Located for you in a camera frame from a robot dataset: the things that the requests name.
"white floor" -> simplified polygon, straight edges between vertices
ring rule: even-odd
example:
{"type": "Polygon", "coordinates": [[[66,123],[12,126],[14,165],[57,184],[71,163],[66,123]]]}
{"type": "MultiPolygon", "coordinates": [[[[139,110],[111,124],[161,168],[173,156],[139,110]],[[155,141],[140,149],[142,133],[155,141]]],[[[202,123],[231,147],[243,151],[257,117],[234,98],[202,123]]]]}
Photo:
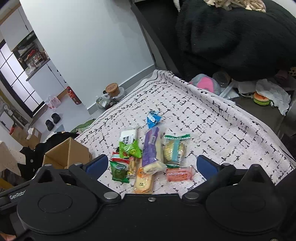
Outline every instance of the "white floor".
{"type": "MultiPolygon", "coordinates": [[[[150,78],[151,75],[152,73],[145,76],[143,79],[150,78]]],[[[129,88],[127,88],[126,93],[129,94],[134,88],[136,88],[140,84],[140,82],[143,79],[139,80],[138,82],[134,83],[129,88]]],[[[55,132],[56,129],[63,125],[65,131],[70,132],[76,126],[83,124],[90,119],[97,119],[102,113],[104,113],[104,110],[98,109],[96,112],[90,115],[83,104],[76,105],[68,95],[64,96],[61,100],[61,105],[55,111],[48,108],[47,111],[33,125],[42,133],[41,142],[43,142],[47,138],[47,136],[52,132],[47,130],[45,122],[46,120],[51,120],[53,122],[51,118],[51,115],[53,113],[58,113],[61,117],[61,120],[59,121],[59,123],[55,125],[52,131],[55,132]]]]}

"beige fabric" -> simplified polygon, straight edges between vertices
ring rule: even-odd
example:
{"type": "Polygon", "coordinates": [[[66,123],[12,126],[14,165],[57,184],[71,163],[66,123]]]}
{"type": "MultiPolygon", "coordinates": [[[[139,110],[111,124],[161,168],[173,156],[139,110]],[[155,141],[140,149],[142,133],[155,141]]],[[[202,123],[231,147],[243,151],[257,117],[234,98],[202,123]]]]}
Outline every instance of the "beige fabric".
{"type": "Polygon", "coordinates": [[[255,10],[259,12],[266,12],[265,4],[262,0],[204,0],[207,5],[222,7],[229,11],[232,7],[243,7],[247,10],[255,10]]]}
{"type": "Polygon", "coordinates": [[[25,155],[14,150],[9,150],[4,142],[0,142],[0,172],[8,169],[20,176],[20,170],[17,167],[18,162],[25,163],[25,155]]]}

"silver screw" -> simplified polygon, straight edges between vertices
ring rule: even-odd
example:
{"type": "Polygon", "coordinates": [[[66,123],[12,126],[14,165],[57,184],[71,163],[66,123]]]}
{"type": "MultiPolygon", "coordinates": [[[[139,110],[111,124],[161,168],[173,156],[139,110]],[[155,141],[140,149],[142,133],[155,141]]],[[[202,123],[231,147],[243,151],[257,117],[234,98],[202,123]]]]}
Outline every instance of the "silver screw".
{"type": "Polygon", "coordinates": [[[105,197],[106,199],[115,199],[115,198],[118,197],[118,193],[116,193],[116,192],[106,192],[106,193],[104,194],[104,197],[105,197]]]}
{"type": "Polygon", "coordinates": [[[196,193],[196,192],[188,192],[188,193],[185,193],[185,198],[190,199],[190,200],[198,199],[199,196],[200,195],[198,193],[196,193]]]}
{"type": "Polygon", "coordinates": [[[156,201],[156,198],[155,198],[155,197],[149,197],[149,198],[148,198],[148,201],[150,201],[150,202],[155,202],[155,201],[156,201]]]}

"gray baseboard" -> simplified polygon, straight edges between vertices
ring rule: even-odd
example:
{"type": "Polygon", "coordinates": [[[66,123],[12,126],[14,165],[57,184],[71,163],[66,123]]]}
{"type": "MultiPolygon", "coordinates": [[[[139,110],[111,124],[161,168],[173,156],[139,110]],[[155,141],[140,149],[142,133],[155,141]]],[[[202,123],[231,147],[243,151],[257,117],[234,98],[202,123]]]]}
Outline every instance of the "gray baseboard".
{"type": "MultiPolygon", "coordinates": [[[[150,73],[152,73],[154,70],[155,70],[155,66],[152,65],[152,66],[144,69],[140,73],[136,74],[135,76],[131,77],[130,79],[128,79],[127,81],[125,81],[120,86],[123,87],[126,90],[127,88],[129,88],[133,84],[137,83],[139,80],[145,78],[147,75],[149,75],[150,73]]],[[[89,114],[91,115],[91,114],[95,113],[98,110],[98,108],[96,107],[96,104],[94,103],[87,110],[89,111],[89,114]]]]}

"white patterned blanket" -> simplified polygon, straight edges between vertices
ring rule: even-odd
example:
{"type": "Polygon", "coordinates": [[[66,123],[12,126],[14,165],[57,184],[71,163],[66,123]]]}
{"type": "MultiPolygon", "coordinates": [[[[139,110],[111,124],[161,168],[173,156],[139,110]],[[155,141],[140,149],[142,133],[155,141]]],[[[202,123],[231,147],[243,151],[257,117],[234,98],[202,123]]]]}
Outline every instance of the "white patterned blanket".
{"type": "MultiPolygon", "coordinates": [[[[120,103],[105,111],[76,140],[88,147],[93,157],[104,153],[110,158],[118,146],[120,130],[138,125],[142,148],[150,110],[160,111],[161,129],[165,129],[166,134],[191,134],[186,166],[196,168],[196,158],[200,154],[236,168],[249,168],[258,163],[274,183],[295,168],[286,148],[263,122],[233,102],[198,89],[164,70],[155,70],[151,78],[143,80],[120,103]]],[[[155,194],[178,193],[181,196],[205,180],[198,172],[193,181],[184,182],[168,183],[163,172],[155,175],[155,194]]],[[[129,184],[112,181],[110,167],[98,181],[122,196],[133,189],[133,181],[129,184]]]]}

